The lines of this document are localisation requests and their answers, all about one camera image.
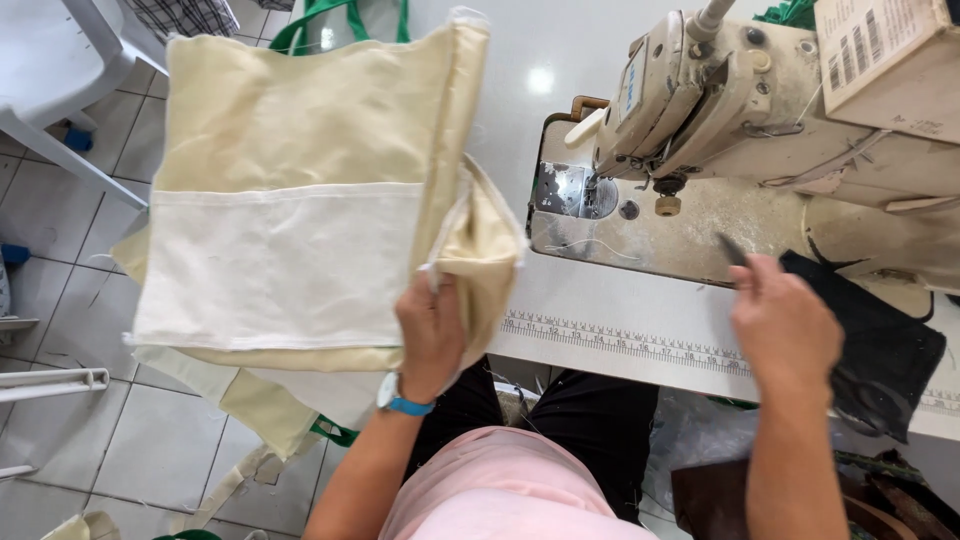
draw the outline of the sewing machine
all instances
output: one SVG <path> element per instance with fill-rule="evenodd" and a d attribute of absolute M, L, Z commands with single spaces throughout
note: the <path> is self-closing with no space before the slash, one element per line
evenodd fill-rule
<path fill-rule="evenodd" d="M 610 101 L 547 119 L 534 250 L 716 282 L 724 232 L 852 261 L 868 288 L 960 290 L 960 146 L 828 118 L 817 33 L 724 20 L 731 4 L 667 13 L 624 44 Z"/>

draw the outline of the black pants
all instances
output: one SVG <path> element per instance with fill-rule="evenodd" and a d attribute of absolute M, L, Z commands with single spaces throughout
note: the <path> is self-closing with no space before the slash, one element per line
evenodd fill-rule
<path fill-rule="evenodd" d="M 635 524 L 659 391 L 653 384 L 566 369 L 543 392 L 524 427 L 583 461 L 616 516 Z M 503 416 L 484 357 L 424 418 L 404 481 L 446 443 L 487 426 L 503 426 Z"/>

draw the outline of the right hand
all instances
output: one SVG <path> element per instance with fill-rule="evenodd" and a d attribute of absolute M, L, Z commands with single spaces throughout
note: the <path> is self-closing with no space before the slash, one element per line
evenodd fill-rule
<path fill-rule="evenodd" d="M 775 258 L 747 255 L 731 266 L 737 298 L 731 319 L 761 397 L 809 397 L 829 406 L 829 374 L 840 359 L 843 330 L 799 277 Z"/>

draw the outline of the chair leg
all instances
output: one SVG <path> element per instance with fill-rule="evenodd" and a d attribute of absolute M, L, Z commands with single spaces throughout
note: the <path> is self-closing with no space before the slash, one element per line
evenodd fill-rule
<path fill-rule="evenodd" d="M 78 110 L 73 114 L 70 114 L 66 117 L 67 120 L 73 123 L 73 127 L 78 130 L 84 130 L 85 132 L 94 132 L 97 130 L 97 122 L 93 118 L 90 118 L 86 112 Z"/>
<path fill-rule="evenodd" d="M 85 182 L 88 182 L 91 187 L 103 189 L 107 194 L 120 199 L 135 209 L 141 211 L 147 209 L 147 203 L 142 199 L 131 193 L 110 176 L 104 174 L 103 171 L 93 166 L 92 163 L 81 158 L 78 154 L 64 146 L 63 143 L 53 138 L 50 134 L 24 124 L 19 118 L 15 116 L 12 117 L 10 114 L 0 114 L 0 120 L 2 120 L 0 121 L 0 130 L 7 132 L 7 135 L 20 141 L 20 143 L 27 148 L 34 150 L 53 163 L 77 175 Z"/>

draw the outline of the hand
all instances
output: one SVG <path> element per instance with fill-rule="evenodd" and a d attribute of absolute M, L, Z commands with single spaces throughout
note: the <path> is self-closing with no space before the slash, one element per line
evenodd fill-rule
<path fill-rule="evenodd" d="M 403 331 L 400 397 L 428 404 L 456 372 L 466 347 L 454 277 L 443 274 L 434 295 L 426 272 L 418 272 L 394 310 Z"/>
<path fill-rule="evenodd" d="M 747 255 L 749 268 L 731 266 L 739 291 L 731 319 L 760 394 L 809 397 L 829 406 L 829 373 L 840 358 L 843 330 L 833 313 L 777 260 Z"/>

